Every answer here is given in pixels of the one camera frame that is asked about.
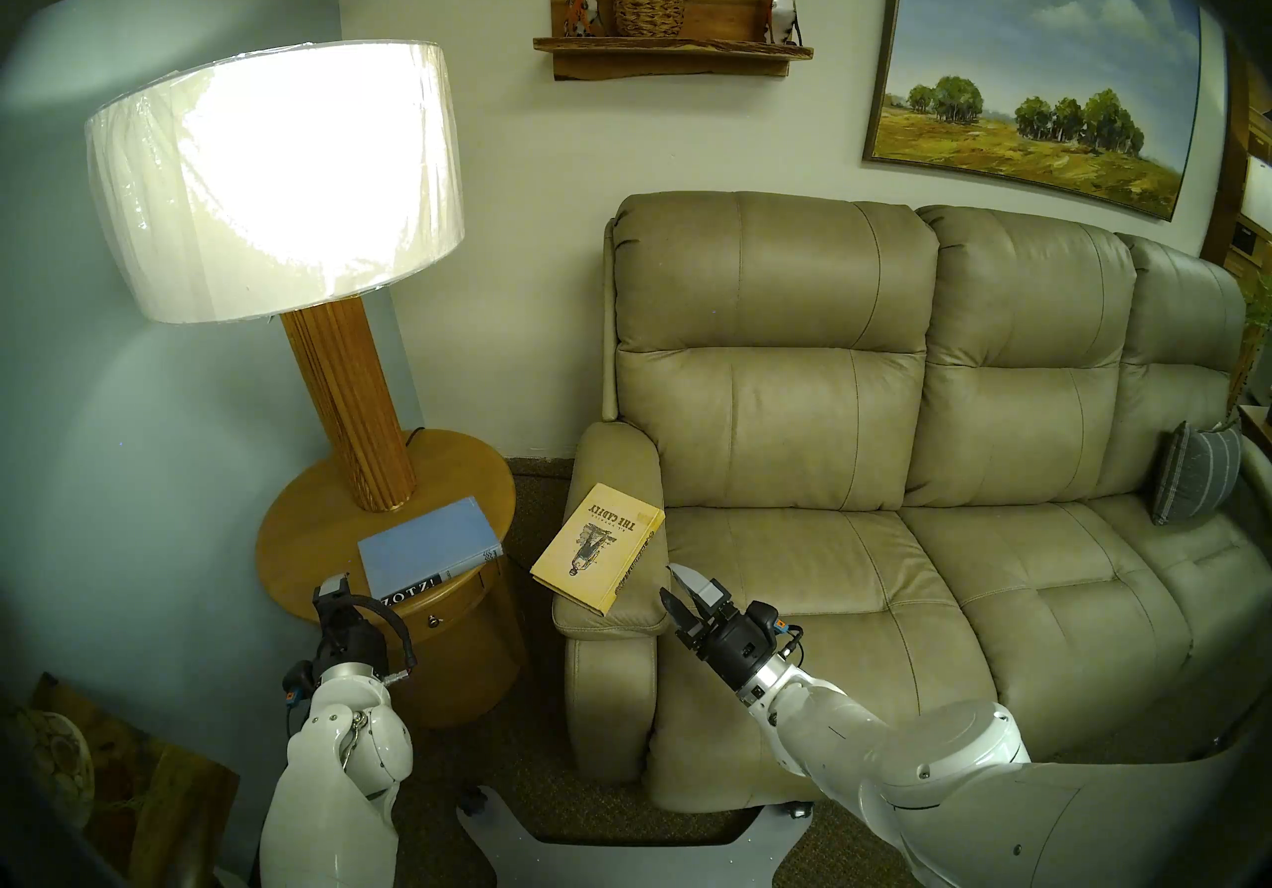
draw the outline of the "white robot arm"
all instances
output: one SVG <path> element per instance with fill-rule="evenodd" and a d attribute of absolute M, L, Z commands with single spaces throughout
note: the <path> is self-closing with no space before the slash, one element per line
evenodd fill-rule
<path fill-rule="evenodd" d="M 673 565 L 681 640 L 738 695 L 773 756 L 897 847 L 925 885 L 1149 883 L 1236 766 L 1244 742 L 1180 765 L 1038 765 L 1011 712 L 953 704 L 888 726 L 787 656 L 803 630 Z"/>
<path fill-rule="evenodd" d="M 289 706 L 309 698 L 309 712 L 287 742 L 287 767 L 261 832 L 261 883 L 392 888 L 398 837 L 391 813 L 411 774 L 412 748 L 388 686 L 415 667 L 411 637 L 384 604 L 350 594 L 347 578 L 314 590 L 314 607 L 323 631 L 318 654 L 284 679 Z M 384 636 L 356 607 L 401 635 L 406 670 L 389 676 Z"/>

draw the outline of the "white lampshade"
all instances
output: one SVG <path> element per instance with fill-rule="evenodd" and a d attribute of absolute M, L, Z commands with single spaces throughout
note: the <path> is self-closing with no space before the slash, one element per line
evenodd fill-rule
<path fill-rule="evenodd" d="M 1245 168 L 1245 196 L 1241 197 L 1241 215 L 1272 232 L 1272 165 L 1262 159 L 1249 158 Z"/>
<path fill-rule="evenodd" d="M 111 251 L 151 319 L 317 305 L 459 244 L 459 151 L 441 50 L 333 42 L 165 76 L 89 118 Z"/>

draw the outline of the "white wall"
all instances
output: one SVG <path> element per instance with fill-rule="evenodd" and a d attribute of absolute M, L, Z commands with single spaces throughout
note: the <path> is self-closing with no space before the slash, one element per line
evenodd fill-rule
<path fill-rule="evenodd" d="M 600 405 L 600 242 L 628 193 L 766 190 L 976 204 L 1080 219 L 1197 253 L 1219 177 L 1222 36 L 1202 22 L 1192 156 L 1175 219 L 982 177 L 864 164 L 884 0 L 800 0 L 817 59 L 771 78 L 555 83 L 547 0 L 340 0 L 346 38 L 441 43 L 468 238 L 393 286 L 430 425 L 509 455 L 569 457 Z"/>
<path fill-rule="evenodd" d="M 223 856 L 242 874 L 286 761 L 282 673 L 317 644 L 261 586 L 256 532 L 329 448 L 281 323 L 141 316 L 93 210 L 84 121 L 170 70 L 336 38 L 336 0 L 69 0 L 0 73 L 3 686 L 25 701 L 51 672 L 238 772 Z M 387 293 L 368 312 L 415 425 Z"/>

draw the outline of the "wicker basket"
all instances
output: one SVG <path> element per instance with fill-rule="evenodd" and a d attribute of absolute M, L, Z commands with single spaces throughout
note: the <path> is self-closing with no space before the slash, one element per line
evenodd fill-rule
<path fill-rule="evenodd" d="M 686 0 L 614 0 L 619 36 L 679 36 Z"/>

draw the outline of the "striped pillow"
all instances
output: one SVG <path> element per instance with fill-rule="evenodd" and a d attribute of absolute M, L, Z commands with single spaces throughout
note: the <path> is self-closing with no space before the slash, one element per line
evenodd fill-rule
<path fill-rule="evenodd" d="M 1194 430 L 1180 422 L 1172 434 L 1152 496 L 1152 522 L 1193 518 L 1213 511 L 1236 486 L 1241 471 L 1241 430 Z"/>

